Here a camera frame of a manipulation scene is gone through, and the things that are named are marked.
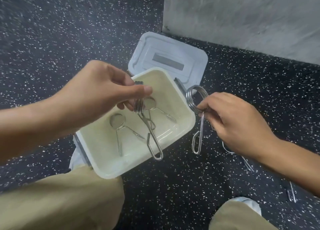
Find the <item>khaki pants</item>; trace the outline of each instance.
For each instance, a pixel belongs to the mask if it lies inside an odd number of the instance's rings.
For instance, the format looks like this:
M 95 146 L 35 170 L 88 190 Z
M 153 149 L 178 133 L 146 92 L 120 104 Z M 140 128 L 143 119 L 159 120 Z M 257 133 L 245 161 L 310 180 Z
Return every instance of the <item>khaki pants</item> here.
M 88 166 L 79 167 L 0 195 L 0 230 L 111 230 L 123 202 L 120 177 L 106 180 Z M 246 204 L 230 201 L 214 215 L 209 230 L 231 229 L 277 228 Z

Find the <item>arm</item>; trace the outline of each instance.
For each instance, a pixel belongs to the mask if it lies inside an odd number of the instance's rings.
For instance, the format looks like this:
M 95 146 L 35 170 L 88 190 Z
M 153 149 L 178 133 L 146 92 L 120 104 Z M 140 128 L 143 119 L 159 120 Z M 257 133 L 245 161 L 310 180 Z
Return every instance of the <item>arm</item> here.
M 54 96 L 0 111 L 0 161 L 74 133 L 116 105 L 132 110 L 129 100 L 151 93 L 150 86 L 134 85 L 124 71 L 90 61 Z
M 320 156 L 278 139 L 255 109 L 228 93 L 214 93 L 198 108 L 228 147 L 262 163 L 285 178 L 320 196 Z

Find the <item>forearm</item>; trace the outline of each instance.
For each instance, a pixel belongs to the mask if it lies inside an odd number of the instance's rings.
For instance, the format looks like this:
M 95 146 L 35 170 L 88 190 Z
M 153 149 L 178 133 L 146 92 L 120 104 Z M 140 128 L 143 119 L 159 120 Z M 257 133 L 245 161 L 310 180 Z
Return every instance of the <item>forearm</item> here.
M 65 121 L 62 109 L 53 98 L 1 110 L 0 162 L 73 132 Z
M 320 196 L 320 156 L 280 139 L 271 142 L 258 161 L 302 188 Z

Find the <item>speckled floor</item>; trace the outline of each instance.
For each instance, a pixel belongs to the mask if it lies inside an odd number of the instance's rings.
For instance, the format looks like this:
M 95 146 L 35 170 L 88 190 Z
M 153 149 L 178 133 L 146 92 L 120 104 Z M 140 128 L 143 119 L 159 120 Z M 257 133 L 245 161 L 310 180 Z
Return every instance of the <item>speckled floor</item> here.
M 0 108 L 24 105 L 59 90 L 90 59 L 124 70 L 141 34 L 160 32 L 163 0 L 0 0 Z M 320 146 L 320 67 L 226 46 L 177 38 L 206 51 L 202 85 L 254 104 L 280 138 L 311 151 Z M 248 196 L 279 229 L 320 229 L 320 201 L 252 162 L 223 151 L 205 125 L 202 153 L 193 131 L 123 175 L 126 201 L 117 229 L 207 229 L 226 200 Z M 0 167 L 0 190 L 64 172 L 71 137 Z

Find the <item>hand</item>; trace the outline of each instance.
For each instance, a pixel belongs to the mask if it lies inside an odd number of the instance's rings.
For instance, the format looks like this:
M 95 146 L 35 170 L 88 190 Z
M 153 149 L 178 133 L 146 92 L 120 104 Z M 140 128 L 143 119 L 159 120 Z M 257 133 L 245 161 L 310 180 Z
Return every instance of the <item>hand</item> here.
M 198 109 L 208 111 L 206 119 L 230 150 L 257 159 L 264 154 L 266 144 L 278 138 L 254 106 L 228 93 L 213 93 Z
M 150 86 L 134 85 L 124 71 L 102 61 L 90 61 L 51 100 L 64 112 L 63 118 L 73 128 L 89 124 L 114 106 L 133 110 L 128 100 L 152 93 Z

